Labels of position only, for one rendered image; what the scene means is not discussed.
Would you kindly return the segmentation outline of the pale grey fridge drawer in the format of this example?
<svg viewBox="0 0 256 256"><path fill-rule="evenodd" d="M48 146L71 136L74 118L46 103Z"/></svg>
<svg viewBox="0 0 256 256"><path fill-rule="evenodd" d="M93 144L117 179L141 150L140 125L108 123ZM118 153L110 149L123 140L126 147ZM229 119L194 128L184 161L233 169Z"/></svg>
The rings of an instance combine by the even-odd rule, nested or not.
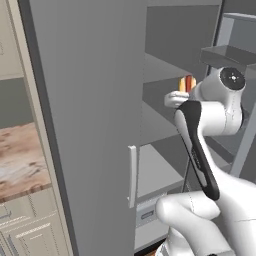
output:
<svg viewBox="0 0 256 256"><path fill-rule="evenodd" d="M168 227L158 220L155 211L156 202L161 197L163 195L137 205L134 252L160 241L168 233Z"/></svg>

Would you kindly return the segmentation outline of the beige base cabinets run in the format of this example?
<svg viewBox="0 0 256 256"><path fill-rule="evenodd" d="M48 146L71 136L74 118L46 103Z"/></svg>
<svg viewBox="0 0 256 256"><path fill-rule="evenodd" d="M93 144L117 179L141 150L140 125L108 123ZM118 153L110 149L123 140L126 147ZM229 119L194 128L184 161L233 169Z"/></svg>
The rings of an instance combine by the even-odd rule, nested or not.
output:
<svg viewBox="0 0 256 256"><path fill-rule="evenodd" d="M73 256L51 188L0 203L0 256Z"/></svg>

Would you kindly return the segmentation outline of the hot dog in bun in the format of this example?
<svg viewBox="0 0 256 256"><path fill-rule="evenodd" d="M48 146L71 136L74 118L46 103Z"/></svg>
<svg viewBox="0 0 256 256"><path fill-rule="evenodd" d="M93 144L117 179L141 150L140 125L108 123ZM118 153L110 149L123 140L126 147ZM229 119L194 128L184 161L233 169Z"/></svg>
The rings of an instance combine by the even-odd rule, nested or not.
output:
<svg viewBox="0 0 256 256"><path fill-rule="evenodd" d="M178 90L180 92L190 92L196 86L196 79L192 75L179 79Z"/></svg>

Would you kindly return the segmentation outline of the beige wall cupboard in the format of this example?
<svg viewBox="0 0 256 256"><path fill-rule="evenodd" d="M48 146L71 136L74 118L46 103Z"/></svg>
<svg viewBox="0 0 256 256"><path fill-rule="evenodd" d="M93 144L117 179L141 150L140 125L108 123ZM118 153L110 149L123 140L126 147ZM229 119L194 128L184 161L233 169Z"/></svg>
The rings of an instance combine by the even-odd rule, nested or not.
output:
<svg viewBox="0 0 256 256"><path fill-rule="evenodd" d="M0 80L23 76L6 0L0 0Z"/></svg>

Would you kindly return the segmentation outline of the grey fridge body with shelves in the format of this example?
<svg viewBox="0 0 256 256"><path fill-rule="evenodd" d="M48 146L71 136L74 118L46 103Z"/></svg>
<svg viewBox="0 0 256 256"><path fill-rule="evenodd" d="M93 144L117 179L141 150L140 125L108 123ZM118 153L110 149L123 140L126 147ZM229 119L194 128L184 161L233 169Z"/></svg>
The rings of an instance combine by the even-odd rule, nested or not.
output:
<svg viewBox="0 0 256 256"><path fill-rule="evenodd" d="M160 195L197 190L192 166L174 127L174 110L164 96L178 80L193 75L198 81L212 72L201 50L215 46L225 3L256 0L147 0L144 84L137 205ZM134 252L154 250L160 241Z"/></svg>

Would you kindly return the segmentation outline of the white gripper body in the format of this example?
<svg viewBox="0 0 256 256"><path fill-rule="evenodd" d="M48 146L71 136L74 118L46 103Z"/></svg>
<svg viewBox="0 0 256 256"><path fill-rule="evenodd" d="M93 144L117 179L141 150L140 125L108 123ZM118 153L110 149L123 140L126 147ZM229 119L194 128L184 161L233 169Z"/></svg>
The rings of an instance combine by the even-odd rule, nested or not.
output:
<svg viewBox="0 0 256 256"><path fill-rule="evenodd" d="M188 98L189 98L189 94L187 92L172 91L165 95L164 105L166 107L177 108L183 102L187 101Z"/></svg>

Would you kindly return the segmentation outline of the grey closed fridge door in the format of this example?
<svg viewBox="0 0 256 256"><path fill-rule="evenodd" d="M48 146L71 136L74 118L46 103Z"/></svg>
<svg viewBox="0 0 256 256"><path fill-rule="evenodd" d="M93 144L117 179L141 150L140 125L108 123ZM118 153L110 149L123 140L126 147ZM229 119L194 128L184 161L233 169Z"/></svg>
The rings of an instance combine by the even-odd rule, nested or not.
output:
<svg viewBox="0 0 256 256"><path fill-rule="evenodd" d="M20 0L75 256L133 256L128 146L140 143L146 0Z"/></svg>

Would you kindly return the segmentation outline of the beige tall side panel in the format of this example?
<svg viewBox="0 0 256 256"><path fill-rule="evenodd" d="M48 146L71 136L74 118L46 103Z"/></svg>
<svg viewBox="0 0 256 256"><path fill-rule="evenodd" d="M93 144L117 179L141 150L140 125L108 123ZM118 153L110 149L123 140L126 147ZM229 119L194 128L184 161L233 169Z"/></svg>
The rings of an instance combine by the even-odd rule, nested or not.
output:
<svg viewBox="0 0 256 256"><path fill-rule="evenodd" d="M47 97L46 87L43 85L43 90L40 91L39 89L39 83L44 80L40 54L38 46L35 46L36 52L32 52L32 43L28 34L29 26L33 24L31 10L28 7L28 14L25 14L21 8L20 0L5 1L11 16L11 23L19 52L19 59L21 61L22 71L25 75L30 103L32 104L33 117L36 120L36 128L39 132L44 157L46 158L54 200L58 212L58 220L63 233L63 239L65 241L65 249L68 252L68 256L75 256L59 189L57 169L55 167L55 164L59 164L60 161L56 161L51 148L51 143L56 142L56 138L49 137L50 130L45 122L46 111L49 110L49 104L43 105L41 99L41 96Z"/></svg>

